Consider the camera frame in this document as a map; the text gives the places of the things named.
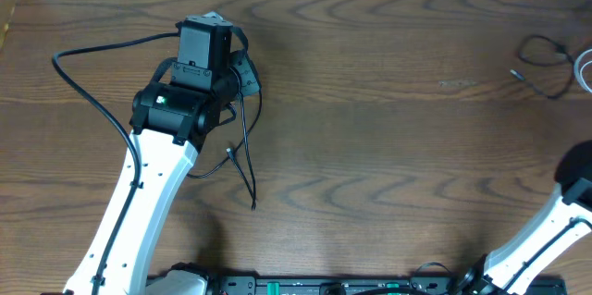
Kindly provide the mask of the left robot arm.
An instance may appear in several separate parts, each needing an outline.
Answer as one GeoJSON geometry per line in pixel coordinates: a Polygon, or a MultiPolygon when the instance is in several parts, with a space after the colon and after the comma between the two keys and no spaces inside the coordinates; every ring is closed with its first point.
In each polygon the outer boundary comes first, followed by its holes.
{"type": "Polygon", "coordinates": [[[195,165],[206,135],[223,125],[233,101],[260,92],[242,30],[216,12],[177,25],[177,56],[165,59],[132,104],[131,131],[59,66],[70,86],[95,106],[127,144],[112,198],[66,294],[208,294],[206,273],[190,264],[150,278],[150,262],[180,184],[195,165]]]}

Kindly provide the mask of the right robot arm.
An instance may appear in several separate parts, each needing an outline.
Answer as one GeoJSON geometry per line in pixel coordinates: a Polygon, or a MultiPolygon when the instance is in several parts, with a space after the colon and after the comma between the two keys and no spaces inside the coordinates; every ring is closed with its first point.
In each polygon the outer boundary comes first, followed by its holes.
{"type": "Polygon", "coordinates": [[[549,200],[506,244],[485,255],[451,294],[524,294],[536,276],[591,233],[591,181],[556,184],[549,200]]]}

